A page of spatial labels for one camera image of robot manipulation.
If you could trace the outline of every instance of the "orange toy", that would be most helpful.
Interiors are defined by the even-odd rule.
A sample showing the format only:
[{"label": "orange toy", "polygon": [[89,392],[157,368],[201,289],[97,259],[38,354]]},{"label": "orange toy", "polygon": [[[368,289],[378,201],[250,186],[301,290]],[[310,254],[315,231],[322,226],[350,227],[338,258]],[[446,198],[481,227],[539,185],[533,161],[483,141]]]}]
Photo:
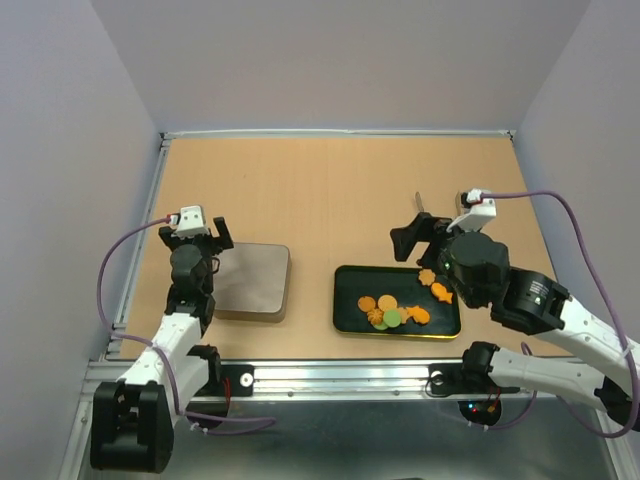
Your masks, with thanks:
[{"label": "orange toy", "polygon": [[429,312],[422,307],[409,307],[407,312],[413,317],[413,321],[420,325],[426,325],[431,320]]},{"label": "orange toy", "polygon": [[433,293],[433,296],[440,302],[448,303],[449,305],[453,303],[453,293],[449,292],[447,287],[441,283],[432,283],[431,293]]}]

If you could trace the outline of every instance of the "wall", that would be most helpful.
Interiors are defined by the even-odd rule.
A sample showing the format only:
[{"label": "wall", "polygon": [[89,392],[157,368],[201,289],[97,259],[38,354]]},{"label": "wall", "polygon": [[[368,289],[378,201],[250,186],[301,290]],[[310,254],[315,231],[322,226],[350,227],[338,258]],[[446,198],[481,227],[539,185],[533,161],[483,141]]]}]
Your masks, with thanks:
[{"label": "wall", "polygon": [[101,256],[140,221],[158,135],[86,0],[5,2],[0,60],[0,477],[50,480],[106,341]]},{"label": "wall", "polygon": [[514,128],[588,0],[93,0],[161,131]]},{"label": "wall", "polygon": [[[594,0],[515,138],[528,187],[556,189],[575,208],[595,266],[636,340],[639,23],[637,0]],[[550,200],[537,201],[536,211],[559,279],[607,319],[563,211]],[[630,437],[636,452],[638,437]]]}]

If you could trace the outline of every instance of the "screw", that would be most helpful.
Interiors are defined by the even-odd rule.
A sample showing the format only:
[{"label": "screw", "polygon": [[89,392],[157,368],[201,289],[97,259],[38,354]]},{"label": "screw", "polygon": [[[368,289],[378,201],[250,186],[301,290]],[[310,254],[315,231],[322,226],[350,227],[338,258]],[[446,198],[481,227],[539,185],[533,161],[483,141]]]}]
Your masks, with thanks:
[{"label": "screw", "polygon": [[250,387],[251,385],[253,385],[253,375],[251,375],[250,373],[243,373],[240,376],[240,385],[242,385],[243,387]]}]

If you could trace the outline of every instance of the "tan work surface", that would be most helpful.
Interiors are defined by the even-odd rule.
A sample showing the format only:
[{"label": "tan work surface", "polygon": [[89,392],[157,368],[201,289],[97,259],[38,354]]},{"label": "tan work surface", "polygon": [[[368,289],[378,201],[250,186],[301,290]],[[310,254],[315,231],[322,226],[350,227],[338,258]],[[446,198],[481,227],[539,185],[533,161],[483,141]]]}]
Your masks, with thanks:
[{"label": "tan work surface", "polygon": [[[472,187],[525,189],[506,138],[254,138],[173,140],[154,218],[200,204],[208,221],[224,216],[238,242],[283,244],[291,250],[291,283],[281,323],[213,319],[203,343],[223,358],[331,359],[459,357],[474,340],[537,355],[562,355],[547,343],[509,331],[487,309],[461,305],[454,340],[354,336],[333,328],[333,275],[340,265],[415,266],[393,259],[389,230],[426,211],[456,216],[455,196]],[[529,200],[498,202],[485,230],[509,247],[514,266],[552,275]],[[153,337],[170,285],[169,250],[149,235],[127,333]],[[126,342],[122,356],[142,346]]]}]

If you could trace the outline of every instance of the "metal frame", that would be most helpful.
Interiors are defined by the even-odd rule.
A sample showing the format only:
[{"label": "metal frame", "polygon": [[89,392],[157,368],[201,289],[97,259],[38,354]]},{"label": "metal frame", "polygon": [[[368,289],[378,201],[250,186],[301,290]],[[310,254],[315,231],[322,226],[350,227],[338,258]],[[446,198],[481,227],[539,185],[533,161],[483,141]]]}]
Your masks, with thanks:
[{"label": "metal frame", "polygon": [[[470,136],[513,138],[513,131],[466,131],[466,130],[334,130],[334,129],[249,129],[212,130],[206,132],[173,132],[163,135],[158,163],[153,183],[144,210],[142,222],[149,221],[153,213],[158,189],[166,165],[171,140],[177,138],[218,138],[218,137],[349,137],[349,136]],[[147,235],[139,236],[131,267],[129,269],[122,298],[118,306],[114,328],[123,330],[129,316],[130,299],[135,290],[140,262]],[[80,480],[85,478],[88,468],[88,444],[91,427],[92,397],[101,381],[115,380],[132,364],[118,360],[120,341],[112,340],[100,361],[91,362],[87,367],[80,402],[73,423],[67,450],[63,459],[59,480]],[[576,359],[564,358],[568,362]],[[253,397],[234,399],[236,402],[291,402],[291,401],[434,401],[425,392],[432,363],[459,362],[459,359],[403,359],[403,360],[316,360],[316,361],[229,361],[251,363],[255,367]],[[528,393],[514,395],[526,397]],[[459,396],[470,399],[468,395]],[[211,397],[195,398],[194,402],[220,400]],[[599,423],[604,431],[613,432],[619,428],[606,415],[598,412]],[[640,479],[633,452],[626,439],[607,440],[616,474],[620,479]]]}]

